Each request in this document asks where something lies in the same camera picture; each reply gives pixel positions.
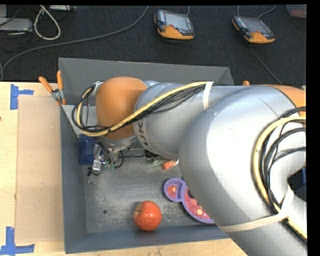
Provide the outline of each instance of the purple plastic object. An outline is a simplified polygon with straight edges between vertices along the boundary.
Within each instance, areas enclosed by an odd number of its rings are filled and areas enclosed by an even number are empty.
[[[164,193],[173,202],[182,202],[185,210],[199,222],[215,223],[206,211],[197,203],[196,199],[189,191],[187,184],[180,178],[168,179],[164,186]]]

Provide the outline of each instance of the blue tape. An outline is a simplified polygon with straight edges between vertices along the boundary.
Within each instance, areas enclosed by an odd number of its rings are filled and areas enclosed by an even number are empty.
[[[35,245],[16,246],[15,244],[15,229],[7,226],[5,233],[5,245],[0,248],[0,255],[15,256],[16,254],[33,253]]]
[[[18,86],[11,84],[10,94],[10,110],[18,109],[18,96],[19,95],[33,95],[34,91],[29,89],[19,90]]]

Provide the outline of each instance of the yellow cable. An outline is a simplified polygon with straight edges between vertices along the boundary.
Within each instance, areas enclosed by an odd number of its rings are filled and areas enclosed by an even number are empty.
[[[268,137],[268,135],[275,128],[277,128],[280,125],[284,125],[288,122],[298,121],[298,120],[305,123],[306,117],[305,116],[289,116],[289,117],[284,117],[284,118],[281,118],[281,119],[273,122],[262,132],[262,134],[260,135],[260,137],[257,140],[257,143],[255,145],[254,153],[253,153],[254,179],[255,179],[256,185],[257,185],[261,195],[263,196],[264,200],[268,203],[268,205],[271,205],[271,204],[269,201],[268,193],[263,185],[262,177],[261,177],[260,170],[259,170],[259,159],[260,159],[262,145],[263,145],[264,141],[266,140],[266,138]],[[279,208],[275,203],[273,203],[273,206],[278,213],[281,211],[281,208]],[[303,230],[300,226],[298,226],[289,216],[287,217],[287,219],[288,219],[288,225],[290,225],[298,234],[300,234],[304,239],[307,240],[308,239],[307,232],[305,230]]]
[[[135,117],[137,117],[138,115],[140,115],[143,111],[147,110],[148,108],[150,108],[151,106],[153,106],[154,104],[158,103],[159,101],[163,100],[164,98],[166,98],[167,96],[170,96],[172,94],[175,94],[177,92],[180,92],[184,89],[188,89],[188,88],[192,88],[192,87],[197,87],[197,86],[201,86],[204,85],[206,82],[194,82],[194,83],[189,83],[186,85],[182,85],[178,88],[172,89],[170,91],[167,91],[166,93],[160,95],[159,97],[153,99],[152,101],[150,101],[149,103],[147,103],[146,105],[142,106],[141,108],[139,108],[138,110],[136,110],[134,113],[132,113],[131,115],[129,115],[127,118],[123,119],[122,121],[120,121],[119,123],[115,124],[114,126],[112,126],[110,129],[108,130],[103,130],[103,131],[98,131],[98,132],[94,132],[94,131],[85,131],[82,130],[83,134],[90,136],[90,137],[97,137],[97,136],[104,136],[107,135],[109,132],[113,132],[119,128],[121,128],[123,125],[125,125],[127,122],[131,121],[132,119],[134,119]],[[82,102],[80,102],[80,104],[77,107],[77,118],[76,118],[76,122],[80,125],[80,108],[82,106]]]

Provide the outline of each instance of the orange device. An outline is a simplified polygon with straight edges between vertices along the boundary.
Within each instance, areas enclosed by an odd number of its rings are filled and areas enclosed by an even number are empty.
[[[233,16],[232,23],[244,39],[252,44],[269,44],[276,38],[271,29],[259,18]]]
[[[185,14],[159,9],[154,14],[154,23],[162,39],[168,43],[182,43],[195,36],[194,26]]]

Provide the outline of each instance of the white cable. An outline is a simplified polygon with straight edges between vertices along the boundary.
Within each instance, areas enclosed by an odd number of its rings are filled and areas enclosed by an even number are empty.
[[[268,224],[281,222],[289,215],[291,203],[294,198],[294,195],[295,195],[294,192],[288,185],[288,189],[283,199],[281,210],[276,215],[259,218],[259,219],[242,223],[242,224],[236,224],[236,225],[230,225],[230,226],[219,226],[219,229],[221,229],[225,233],[231,233],[231,232],[252,230],[252,229],[263,227]]]
[[[43,5],[40,4],[40,6],[41,6],[41,10],[38,12],[37,16],[35,17],[35,21],[34,21],[34,23],[33,23],[33,27],[34,27],[35,33],[36,33],[40,38],[42,38],[42,39],[44,39],[44,40],[56,40],[56,39],[58,39],[58,38],[60,37],[60,35],[61,35],[61,29],[60,29],[60,26],[59,26],[58,22],[55,20],[55,18],[51,15],[51,13],[50,13]],[[54,22],[54,24],[56,25],[56,27],[57,27],[57,29],[58,29],[58,33],[57,33],[57,35],[54,36],[54,37],[45,37],[45,36],[41,35],[41,34],[38,32],[37,24],[38,24],[38,21],[39,21],[39,17],[40,17],[41,15],[43,15],[45,12],[46,12],[46,14],[52,19],[52,21]]]

